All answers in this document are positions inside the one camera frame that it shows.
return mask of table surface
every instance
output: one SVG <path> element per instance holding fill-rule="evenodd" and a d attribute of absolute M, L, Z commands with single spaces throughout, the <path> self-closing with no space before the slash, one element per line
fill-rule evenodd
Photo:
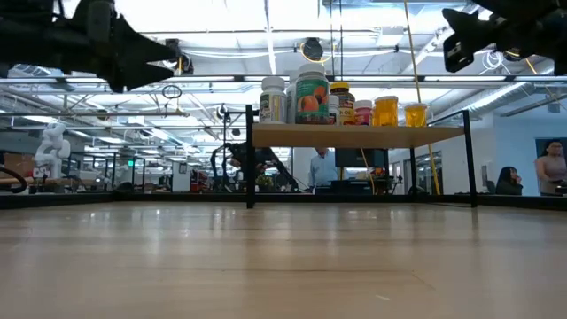
<path fill-rule="evenodd" d="M 563 319 L 567 218 L 427 205 L 3 211 L 10 319 Z"/>
<path fill-rule="evenodd" d="M 256 147 L 412 148 L 464 134 L 463 128 L 254 124 Z"/>

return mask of yellow pole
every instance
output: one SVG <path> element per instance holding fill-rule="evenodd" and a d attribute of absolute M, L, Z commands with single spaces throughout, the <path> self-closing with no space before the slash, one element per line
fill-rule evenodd
<path fill-rule="evenodd" d="M 406 20 L 408 21 L 408 37 L 409 37 L 409 48 L 411 50 L 411 63 L 414 65 L 414 81 L 416 82 L 416 89 L 417 89 L 417 101 L 422 103 L 422 94 L 419 90 L 419 81 L 417 80 L 417 63 L 416 63 L 416 54 L 414 52 L 414 40 L 411 35 L 411 26 L 409 25 L 409 9 L 408 9 L 408 0 L 404 0 L 404 7 L 406 9 Z M 431 163 L 431 172 L 433 173 L 433 182 L 435 182 L 435 191 L 437 195 L 440 195 L 441 190 L 439 188 L 439 178 L 437 177 L 437 169 L 435 168 L 435 159 L 433 158 L 433 148 L 431 144 L 427 145 L 429 148 L 429 158 Z"/>

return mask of person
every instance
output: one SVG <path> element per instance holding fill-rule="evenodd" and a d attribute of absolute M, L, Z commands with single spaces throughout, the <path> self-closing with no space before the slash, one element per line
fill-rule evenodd
<path fill-rule="evenodd" d="M 558 196 L 557 185 L 567 180 L 567 164 L 563 146 L 558 139 L 549 140 L 541 156 L 535 161 L 536 173 L 540 179 L 541 196 Z"/>
<path fill-rule="evenodd" d="M 500 171 L 496 183 L 496 195 L 522 195 L 524 186 L 521 184 L 522 177 L 517 174 L 513 167 L 505 167 Z"/>
<path fill-rule="evenodd" d="M 335 153 L 327 148 L 315 148 L 317 155 L 311 159 L 309 168 L 309 188 L 317 186 L 330 186 L 330 181 L 338 179 L 338 170 L 335 166 Z"/>

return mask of white bottle cap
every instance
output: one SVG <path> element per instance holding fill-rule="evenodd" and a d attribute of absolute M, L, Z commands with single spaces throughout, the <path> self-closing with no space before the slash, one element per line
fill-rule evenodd
<path fill-rule="evenodd" d="M 262 89 L 277 88 L 280 90 L 285 89 L 285 81 L 279 76 L 267 76 L 262 80 Z"/>
<path fill-rule="evenodd" d="M 299 68 L 299 76 L 306 73 L 319 73 L 325 75 L 325 66 L 318 63 L 307 63 Z"/>
<path fill-rule="evenodd" d="M 360 109 L 360 108 L 372 108 L 372 101 L 370 100 L 360 100 L 360 101 L 356 101 L 354 102 L 354 109 Z"/>
<path fill-rule="evenodd" d="M 336 95 L 329 95 L 329 108 L 331 107 L 336 107 L 338 108 L 339 106 L 339 98 Z"/>

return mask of jar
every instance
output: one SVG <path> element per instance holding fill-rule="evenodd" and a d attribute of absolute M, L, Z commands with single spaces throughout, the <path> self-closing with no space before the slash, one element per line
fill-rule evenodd
<path fill-rule="evenodd" d="M 295 112 L 297 110 L 296 101 L 296 83 L 298 80 L 299 72 L 293 71 L 290 74 L 290 86 L 285 90 L 287 96 L 287 123 L 295 124 Z"/>
<path fill-rule="evenodd" d="M 309 63 L 299 68 L 295 100 L 297 124 L 329 123 L 329 81 L 324 66 Z"/>
<path fill-rule="evenodd" d="M 398 126 L 398 97 L 379 97 L 374 105 L 373 126 Z"/>
<path fill-rule="evenodd" d="M 427 126 L 427 104 L 413 103 L 404 107 L 406 112 L 406 126 L 409 128 L 423 128 Z"/>
<path fill-rule="evenodd" d="M 329 95 L 329 124 L 340 125 L 339 99 L 336 95 Z"/>
<path fill-rule="evenodd" d="M 285 124 L 287 117 L 287 96 L 285 81 L 278 76 L 267 76 L 262 81 L 260 95 L 260 123 Z"/>
<path fill-rule="evenodd" d="M 372 101 L 360 100 L 354 102 L 354 122 L 356 125 L 372 124 Z"/>
<path fill-rule="evenodd" d="M 334 82 L 330 85 L 330 94 L 338 96 L 341 125 L 354 125 L 354 95 L 348 92 L 347 82 Z"/>

